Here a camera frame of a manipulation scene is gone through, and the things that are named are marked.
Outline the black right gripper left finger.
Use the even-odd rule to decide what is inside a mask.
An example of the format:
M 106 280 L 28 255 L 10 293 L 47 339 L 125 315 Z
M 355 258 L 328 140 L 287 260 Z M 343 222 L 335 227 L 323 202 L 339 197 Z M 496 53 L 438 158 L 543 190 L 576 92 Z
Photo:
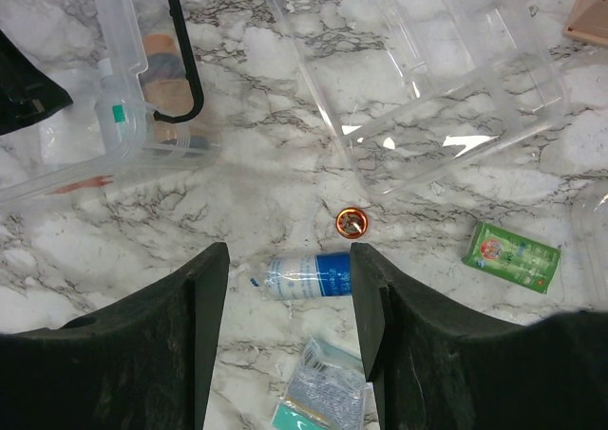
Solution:
M 5 429 L 200 429 L 230 256 L 216 243 L 56 329 L 1 338 Z

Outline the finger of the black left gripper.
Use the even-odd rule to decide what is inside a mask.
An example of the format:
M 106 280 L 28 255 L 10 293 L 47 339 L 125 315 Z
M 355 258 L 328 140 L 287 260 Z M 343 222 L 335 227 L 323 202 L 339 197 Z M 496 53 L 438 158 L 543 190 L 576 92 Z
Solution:
M 33 65 L 4 32 L 0 70 L 2 136 L 73 105 L 68 92 Z

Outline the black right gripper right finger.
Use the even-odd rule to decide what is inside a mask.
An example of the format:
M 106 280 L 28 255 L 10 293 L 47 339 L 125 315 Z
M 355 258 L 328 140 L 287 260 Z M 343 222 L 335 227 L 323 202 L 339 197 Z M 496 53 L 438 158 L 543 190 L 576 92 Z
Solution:
M 350 251 L 366 379 L 384 429 L 603 429 L 607 316 L 520 326 L 468 308 L 374 247 Z

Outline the white bottle green label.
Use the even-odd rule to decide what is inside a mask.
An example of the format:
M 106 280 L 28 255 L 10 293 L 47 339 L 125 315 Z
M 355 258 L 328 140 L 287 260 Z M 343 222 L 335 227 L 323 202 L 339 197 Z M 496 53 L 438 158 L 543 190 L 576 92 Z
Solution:
M 98 119 L 104 151 L 109 154 L 123 142 L 128 129 L 128 119 L 124 108 L 124 98 L 121 92 L 120 80 L 113 73 L 108 58 L 97 64 L 100 77 L 100 94 L 95 103 L 95 113 Z

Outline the teal clear swab packet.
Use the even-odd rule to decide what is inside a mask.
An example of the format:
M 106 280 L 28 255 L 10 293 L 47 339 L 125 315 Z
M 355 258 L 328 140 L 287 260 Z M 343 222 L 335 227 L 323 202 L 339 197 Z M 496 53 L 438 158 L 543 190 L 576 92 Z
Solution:
M 271 427 L 362 429 L 370 391 L 358 357 L 312 338 L 277 404 Z

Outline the brown bottle orange cap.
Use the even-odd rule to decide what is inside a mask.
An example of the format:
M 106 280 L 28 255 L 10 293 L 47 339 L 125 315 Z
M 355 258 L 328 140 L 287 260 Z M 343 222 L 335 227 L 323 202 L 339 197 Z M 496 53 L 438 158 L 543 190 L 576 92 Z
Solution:
M 148 69 L 141 76 L 144 99 L 152 112 L 160 111 L 175 118 L 189 113 L 194 106 L 190 84 L 176 40 L 167 34 L 150 34 L 142 39 Z M 153 141 L 161 146 L 157 152 L 177 152 L 184 158 L 203 156 L 211 149 L 207 133 L 192 123 L 168 123 L 149 117 Z

